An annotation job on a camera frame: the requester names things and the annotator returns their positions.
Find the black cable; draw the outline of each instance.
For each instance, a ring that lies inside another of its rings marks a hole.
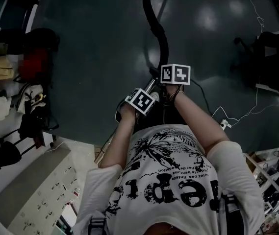
[[[262,168],[263,168],[264,171],[267,171],[267,170],[268,170],[268,164],[267,164],[267,163],[264,163],[263,166],[262,166]]]
[[[104,142],[104,145],[101,147],[98,156],[100,155],[101,152],[103,152],[103,153],[105,154],[105,152],[103,151],[103,148],[104,148],[105,144],[109,141],[110,137]]]
[[[273,155],[276,156],[276,157],[279,157],[279,155],[276,155],[276,152],[279,153],[279,151],[274,151],[274,152],[273,152]]]
[[[25,139],[26,139],[26,138],[22,138],[22,139],[16,141],[15,143],[13,143],[13,144],[16,146],[17,144],[19,144],[21,141],[24,141]]]
[[[10,133],[8,133],[8,134],[6,134],[6,135],[4,135],[2,138],[5,139],[6,137],[10,136],[11,134],[13,134],[14,132],[16,132],[16,131],[18,131],[18,130],[19,130],[19,128],[16,129],[16,130],[14,130],[14,131],[11,131]]]
[[[207,101],[207,98],[206,98],[206,95],[204,94],[204,91],[203,91],[203,88],[201,87],[200,84],[198,84],[196,81],[194,81],[193,79],[190,79],[194,84],[196,84],[202,91],[202,94],[203,94],[203,98],[204,98],[204,101],[206,102],[206,106],[207,106],[207,109],[208,109],[208,112],[210,113],[210,115],[212,116],[212,112],[210,111],[210,107],[209,107],[209,104],[208,104],[208,101]]]
[[[36,147],[36,144],[33,144],[31,147],[29,147],[26,151],[24,151],[22,154],[21,154],[21,156],[22,155],[24,155],[25,153],[27,153],[28,151],[30,151],[32,148],[34,148],[34,147]]]
[[[160,61],[158,65],[158,70],[161,70],[162,65],[168,64],[169,59],[169,46],[168,41],[165,36],[164,29],[162,25],[158,22],[151,5],[151,0],[143,0],[143,7],[145,11],[146,18],[150,25],[150,30],[158,39],[160,46]]]

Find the wrist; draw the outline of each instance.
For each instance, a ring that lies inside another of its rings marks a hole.
[[[177,88],[173,88],[172,86],[171,87],[170,86],[166,86],[166,90],[167,90],[167,93],[169,95],[171,95],[171,94],[175,93],[178,89]]]
[[[170,96],[169,96],[169,100],[171,102],[174,102],[176,100],[177,97],[180,97],[181,95],[185,94],[184,91],[176,91],[174,93],[172,93]]]

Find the white t-shirt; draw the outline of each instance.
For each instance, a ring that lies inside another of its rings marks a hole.
[[[188,126],[159,125],[134,134],[124,170],[89,171],[76,235],[143,235],[165,222],[190,235],[227,234],[221,194],[233,194],[253,235],[264,220],[260,188],[239,144],[224,141],[208,156]]]

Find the dark floor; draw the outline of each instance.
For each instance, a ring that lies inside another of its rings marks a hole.
[[[253,0],[265,20],[264,31],[278,31],[279,17],[271,0]],[[163,0],[152,0],[158,13]],[[255,90],[244,85],[230,65],[239,58],[233,39],[248,44],[260,34],[249,0],[167,0],[161,23],[169,43],[169,63],[190,65],[206,93],[212,112],[223,106],[239,118],[255,104]],[[148,64],[158,63],[159,47],[150,33],[142,0],[41,0],[35,26],[61,37],[55,58],[51,109],[60,128],[54,133],[102,145],[116,127],[118,102],[150,80]],[[204,110],[198,87],[185,92]],[[258,106],[279,98],[259,91]],[[214,118],[220,122],[223,112]],[[279,107],[250,115],[226,129],[244,151],[279,146]]]

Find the hand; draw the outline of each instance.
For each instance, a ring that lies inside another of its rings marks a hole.
[[[124,103],[120,110],[122,120],[130,121],[135,123],[136,111],[129,103]]]
[[[172,95],[173,93],[175,93],[178,90],[178,88],[179,88],[179,90],[181,90],[182,85],[168,84],[165,87],[167,89],[168,94]]]

